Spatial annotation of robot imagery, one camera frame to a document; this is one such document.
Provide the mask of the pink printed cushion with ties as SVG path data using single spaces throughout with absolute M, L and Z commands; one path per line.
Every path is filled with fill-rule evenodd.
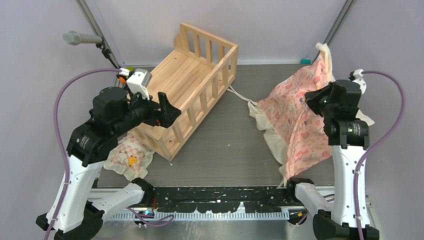
M 247 102 L 249 115 L 280 164 L 282 180 L 279 187 L 318 163 L 331 157 L 331 147 L 324 133 L 324 120 L 307 106 L 305 94 L 320 90 L 335 81 L 329 46 L 317 43 L 318 57 L 282 81 L 259 101 L 246 98 L 234 90 L 228 91 Z

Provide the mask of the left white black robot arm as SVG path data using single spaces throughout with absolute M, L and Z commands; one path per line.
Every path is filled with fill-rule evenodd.
M 169 128 L 182 112 L 163 92 L 155 102 L 140 93 L 128 97 L 123 88 L 107 87 L 93 99 L 89 113 L 90 119 L 72 132 L 62 150 L 65 173 L 56 200 L 36 219 L 46 233 L 55 231 L 56 240 L 90 240 L 106 219 L 132 205 L 148 207 L 153 202 L 153 186 L 139 177 L 100 200 L 90 201 L 88 196 L 119 137 L 142 123 Z

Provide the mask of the wooden slatted pet bed frame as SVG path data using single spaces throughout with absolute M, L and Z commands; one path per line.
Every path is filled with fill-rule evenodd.
M 155 101 L 166 93 L 181 115 L 169 128 L 142 123 L 130 133 L 172 161 L 235 80 L 238 53 L 236 43 L 181 23 L 174 50 L 152 70 L 148 85 Z

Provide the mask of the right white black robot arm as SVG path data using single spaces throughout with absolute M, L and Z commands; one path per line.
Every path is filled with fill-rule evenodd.
M 305 93 L 309 109 L 323 118 L 334 165 L 334 201 L 320 194 L 307 178 L 292 177 L 285 198 L 302 203 L 312 218 L 318 240 L 378 240 L 366 205 L 365 164 L 361 157 L 370 147 L 368 124 L 357 117 L 367 88 L 362 78 L 336 80 L 320 90 Z

